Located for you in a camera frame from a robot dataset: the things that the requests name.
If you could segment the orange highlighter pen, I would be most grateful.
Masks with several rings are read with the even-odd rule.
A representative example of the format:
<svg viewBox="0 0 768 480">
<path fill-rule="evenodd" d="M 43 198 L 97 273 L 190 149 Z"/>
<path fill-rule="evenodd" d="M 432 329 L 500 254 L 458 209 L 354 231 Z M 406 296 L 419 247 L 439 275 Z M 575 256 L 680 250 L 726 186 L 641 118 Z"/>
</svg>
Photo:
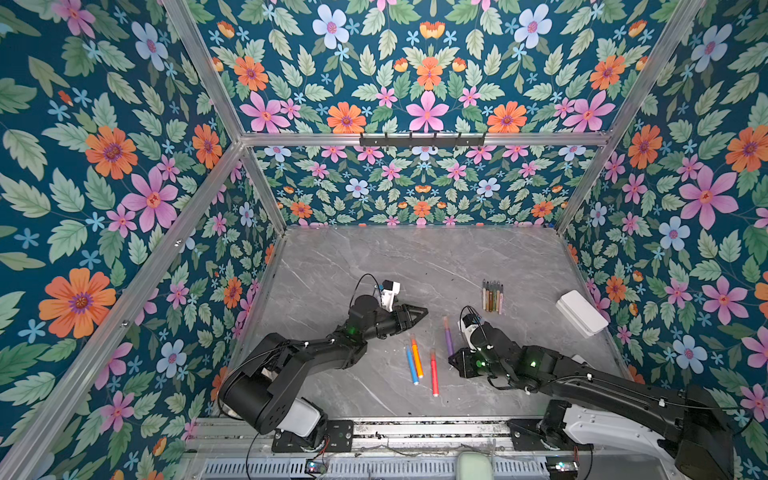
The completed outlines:
<svg viewBox="0 0 768 480">
<path fill-rule="evenodd" d="M 423 370 L 423 366 L 420 358 L 418 343 L 414 336 L 411 337 L 410 353 L 412 355 L 413 367 L 414 367 L 414 372 L 416 374 L 416 378 L 422 379 L 424 377 L 424 370 Z"/>
</svg>

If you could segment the purple highlighter pen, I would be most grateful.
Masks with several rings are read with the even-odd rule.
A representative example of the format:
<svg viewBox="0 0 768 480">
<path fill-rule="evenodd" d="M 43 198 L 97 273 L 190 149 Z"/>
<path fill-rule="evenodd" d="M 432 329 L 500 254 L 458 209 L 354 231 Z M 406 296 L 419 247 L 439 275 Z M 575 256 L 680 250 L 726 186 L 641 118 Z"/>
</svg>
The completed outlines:
<svg viewBox="0 0 768 480">
<path fill-rule="evenodd" d="M 447 356 L 450 357 L 455 353 L 455 348 L 452 339 L 450 319 L 447 316 L 443 317 L 443 332 L 447 349 Z"/>
</svg>

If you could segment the blue highlighter pen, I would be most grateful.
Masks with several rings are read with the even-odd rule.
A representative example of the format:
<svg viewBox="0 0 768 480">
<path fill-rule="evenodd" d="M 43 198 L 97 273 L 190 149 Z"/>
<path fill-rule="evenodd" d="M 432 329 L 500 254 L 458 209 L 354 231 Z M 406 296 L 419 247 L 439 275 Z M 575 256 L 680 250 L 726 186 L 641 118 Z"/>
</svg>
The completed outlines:
<svg viewBox="0 0 768 480">
<path fill-rule="evenodd" d="M 416 363 L 415 363 L 415 358 L 413 356 L 413 352 L 410 349 L 407 349 L 406 350 L 406 356 L 407 356 L 408 368 L 409 368 L 409 373 L 410 373 L 411 381 L 412 381 L 412 383 L 414 385 L 418 385 L 419 384 L 419 375 L 418 375 L 418 371 L 417 371 L 417 368 L 416 368 Z"/>
</svg>

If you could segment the red highlighter pen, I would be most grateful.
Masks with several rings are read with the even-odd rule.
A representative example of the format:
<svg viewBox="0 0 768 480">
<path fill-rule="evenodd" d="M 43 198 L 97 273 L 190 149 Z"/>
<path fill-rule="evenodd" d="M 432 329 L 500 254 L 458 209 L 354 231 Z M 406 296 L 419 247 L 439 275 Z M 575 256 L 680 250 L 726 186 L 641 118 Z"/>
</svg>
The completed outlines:
<svg viewBox="0 0 768 480">
<path fill-rule="evenodd" d="M 440 395 L 440 385 L 439 385 L 439 369 L 438 369 L 438 363 L 437 363 L 437 355 L 434 350 L 430 352 L 430 379 L 431 379 L 431 391 L 433 397 L 438 397 Z"/>
</svg>

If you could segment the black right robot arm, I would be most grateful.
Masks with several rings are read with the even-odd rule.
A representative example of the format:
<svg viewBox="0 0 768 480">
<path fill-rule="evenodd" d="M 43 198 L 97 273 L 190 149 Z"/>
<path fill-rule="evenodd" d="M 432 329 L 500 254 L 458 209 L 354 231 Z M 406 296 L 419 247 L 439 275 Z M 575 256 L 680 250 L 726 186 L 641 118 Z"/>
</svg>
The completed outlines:
<svg viewBox="0 0 768 480">
<path fill-rule="evenodd" d="M 568 410 L 594 407 L 657 434 L 656 446 L 686 477 L 733 477 L 734 432 L 724 408 L 706 389 L 690 384 L 673 391 L 623 379 L 549 348 L 520 346 L 500 329 L 470 315 L 458 325 L 467 345 L 452 354 L 449 363 L 461 377 L 483 377 L 500 391 L 554 398 L 555 405 L 547 412 L 558 424 L 540 429 L 547 444 L 555 446 L 565 436 Z"/>
</svg>

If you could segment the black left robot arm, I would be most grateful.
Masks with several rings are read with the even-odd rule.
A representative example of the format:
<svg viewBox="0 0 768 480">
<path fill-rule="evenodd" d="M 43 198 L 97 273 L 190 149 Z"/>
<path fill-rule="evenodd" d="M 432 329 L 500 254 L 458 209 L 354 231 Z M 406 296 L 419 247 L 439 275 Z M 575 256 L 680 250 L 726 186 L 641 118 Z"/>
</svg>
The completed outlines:
<svg viewBox="0 0 768 480">
<path fill-rule="evenodd" d="M 306 379 L 354 366 L 371 340 L 408 331 L 428 313 L 410 304 L 384 307 L 377 297 L 361 295 L 350 303 L 346 321 L 324 338 L 295 340 L 270 333 L 228 374 L 218 401 L 260 434 L 281 430 L 306 440 L 322 438 L 327 415 L 299 397 Z"/>
</svg>

